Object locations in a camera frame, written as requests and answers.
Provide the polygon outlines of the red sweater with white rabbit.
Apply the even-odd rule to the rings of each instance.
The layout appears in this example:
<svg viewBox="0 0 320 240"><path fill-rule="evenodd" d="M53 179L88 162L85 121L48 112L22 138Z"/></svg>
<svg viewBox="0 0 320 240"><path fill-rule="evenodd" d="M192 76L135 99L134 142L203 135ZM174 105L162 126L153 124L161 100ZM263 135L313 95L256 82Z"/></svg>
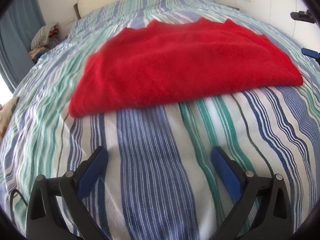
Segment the red sweater with white rabbit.
<svg viewBox="0 0 320 240"><path fill-rule="evenodd" d="M69 103L80 118L268 86L300 86L290 58L231 20L151 21L125 28L88 57Z"/></svg>

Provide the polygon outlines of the pile of clothes on nightstand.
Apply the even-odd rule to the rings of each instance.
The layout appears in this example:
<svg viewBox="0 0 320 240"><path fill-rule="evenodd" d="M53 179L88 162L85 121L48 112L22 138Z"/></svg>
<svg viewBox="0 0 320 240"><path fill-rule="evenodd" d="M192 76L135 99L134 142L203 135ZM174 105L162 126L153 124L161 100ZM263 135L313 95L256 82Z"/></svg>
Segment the pile of clothes on nightstand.
<svg viewBox="0 0 320 240"><path fill-rule="evenodd" d="M33 63L37 63L40 57L57 46L59 40L59 28L57 22L52 22L43 26L31 41L29 56Z"/></svg>

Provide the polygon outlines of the white wardrobe doors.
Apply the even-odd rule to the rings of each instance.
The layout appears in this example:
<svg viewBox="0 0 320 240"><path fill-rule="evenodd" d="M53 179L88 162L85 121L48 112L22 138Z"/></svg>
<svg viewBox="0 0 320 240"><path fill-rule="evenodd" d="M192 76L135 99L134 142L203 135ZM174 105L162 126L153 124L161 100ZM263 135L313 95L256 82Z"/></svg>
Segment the white wardrobe doors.
<svg viewBox="0 0 320 240"><path fill-rule="evenodd" d="M297 9L297 0L235 0L243 12L293 36L296 22L290 16Z"/></svg>

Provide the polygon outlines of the patterned folded cloth stack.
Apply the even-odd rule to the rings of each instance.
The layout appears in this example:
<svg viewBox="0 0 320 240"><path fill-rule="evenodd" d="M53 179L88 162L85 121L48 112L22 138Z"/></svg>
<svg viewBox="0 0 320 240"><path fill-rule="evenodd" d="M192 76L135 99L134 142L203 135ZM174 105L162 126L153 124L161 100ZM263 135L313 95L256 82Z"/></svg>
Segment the patterned folded cloth stack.
<svg viewBox="0 0 320 240"><path fill-rule="evenodd" d="M18 101L19 101L19 97L15 96L11 98L4 106L1 107L1 121L0 121L1 141L4 138L7 127L15 111L15 108L18 104Z"/></svg>

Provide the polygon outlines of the striped blue green bedsheet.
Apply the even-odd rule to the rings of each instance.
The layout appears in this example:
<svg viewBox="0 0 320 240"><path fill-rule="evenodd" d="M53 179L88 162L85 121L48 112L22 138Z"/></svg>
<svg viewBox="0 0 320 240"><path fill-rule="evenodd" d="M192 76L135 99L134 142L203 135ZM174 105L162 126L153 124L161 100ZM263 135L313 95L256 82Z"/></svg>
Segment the striped blue green bedsheet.
<svg viewBox="0 0 320 240"><path fill-rule="evenodd" d="M87 57L105 41L151 20L200 17L266 35L299 69L303 85L80 119L68 114ZM284 177L295 229L319 200L318 63L285 33L213 0L124 0L96 10L40 58L15 94L1 143L1 208L21 232L36 176L74 170L98 146L108 151L107 169L84 205L112 239L212 236L233 207L210 161L214 146L258 176Z"/></svg>

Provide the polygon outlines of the teal curtain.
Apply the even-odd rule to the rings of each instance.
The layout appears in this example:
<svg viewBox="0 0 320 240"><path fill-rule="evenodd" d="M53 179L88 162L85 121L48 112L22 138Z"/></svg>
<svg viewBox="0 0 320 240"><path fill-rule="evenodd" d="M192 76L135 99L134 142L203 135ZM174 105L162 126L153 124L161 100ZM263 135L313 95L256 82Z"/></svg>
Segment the teal curtain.
<svg viewBox="0 0 320 240"><path fill-rule="evenodd" d="M1 76L12 93L34 66L30 44L44 25L38 0L14 0L1 18Z"/></svg>

